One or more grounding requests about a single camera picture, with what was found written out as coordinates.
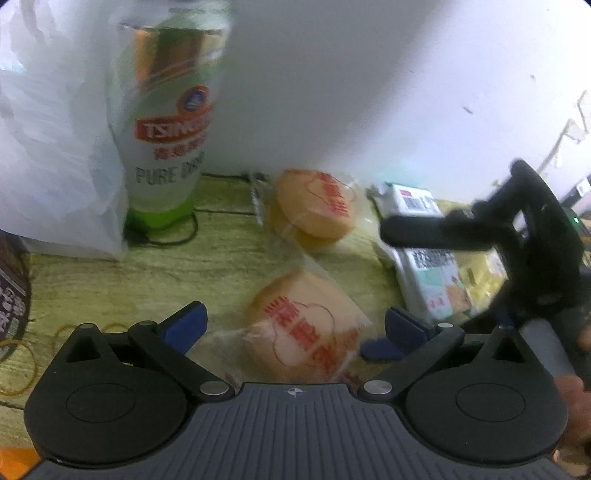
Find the person right hand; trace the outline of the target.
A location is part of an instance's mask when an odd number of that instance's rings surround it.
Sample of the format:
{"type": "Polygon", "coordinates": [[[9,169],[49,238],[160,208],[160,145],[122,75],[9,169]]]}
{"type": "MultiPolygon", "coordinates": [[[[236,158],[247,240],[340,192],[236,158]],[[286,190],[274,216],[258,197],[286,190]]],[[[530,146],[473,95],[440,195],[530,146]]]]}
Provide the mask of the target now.
{"type": "Polygon", "coordinates": [[[561,445],[582,449],[590,456],[590,391],[583,380],[575,375],[563,375],[554,379],[554,384],[566,402],[568,410],[567,427],[561,445]]]}

